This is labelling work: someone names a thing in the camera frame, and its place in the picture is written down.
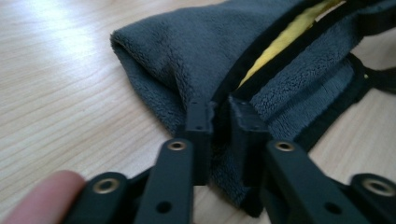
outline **wooden table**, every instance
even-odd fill
[[[150,167],[169,138],[134,93],[109,35],[179,7],[221,0],[50,1],[0,4],[0,219],[57,170],[129,177]],[[373,68],[396,66],[396,30],[355,51]],[[370,91],[311,153],[342,182],[357,173],[396,180],[396,96]],[[268,223],[232,207],[213,186],[195,188],[195,223]]]

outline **black strap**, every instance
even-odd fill
[[[359,15],[358,28],[361,35],[378,35],[396,27],[396,6],[387,10]]]
[[[396,94],[396,67],[381,71],[366,68],[366,78],[375,88]]]

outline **black fabric edge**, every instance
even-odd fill
[[[271,43],[279,36],[279,34],[284,31],[298,15],[300,15],[308,7],[312,7],[319,2],[321,1],[303,1],[289,10],[286,14],[281,16],[269,28],[261,33],[242,53],[238,60],[236,60],[229,73],[215,91],[215,94],[212,97],[212,102],[215,102],[218,105],[225,102],[227,100],[228,94],[239,86],[239,83],[245,77],[245,74],[253,66],[257,58],[262,55],[262,52],[271,45]]]
[[[266,83],[274,78],[286,65],[291,63],[292,60],[311,45],[312,42],[318,39],[323,33],[345,16],[366,6],[367,5],[360,1],[347,1],[339,8],[329,13],[276,55],[273,60],[257,71],[253,77],[248,79],[245,84],[234,93],[235,97],[241,100],[250,101]]]
[[[353,65],[354,77],[346,89],[329,105],[329,107],[313,122],[305,127],[294,141],[309,151],[326,133],[337,118],[351,105],[357,103],[372,87],[373,83],[364,78],[365,68],[353,54],[347,57]]]

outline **fingertip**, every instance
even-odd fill
[[[3,224],[59,223],[84,185],[84,178],[73,171],[55,172],[22,199]]]

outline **gray towel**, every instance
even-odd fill
[[[111,43],[135,91],[175,133],[188,102],[196,97],[209,101],[259,34],[304,2],[309,1],[230,0],[183,8],[123,27],[114,32]],[[378,2],[345,15],[251,99],[274,137],[295,140],[354,80],[347,55],[362,39],[358,14],[396,5],[393,0]],[[262,210],[254,200],[257,192],[240,185],[235,169],[233,155],[224,150],[213,158],[212,179],[235,205],[256,217]]]

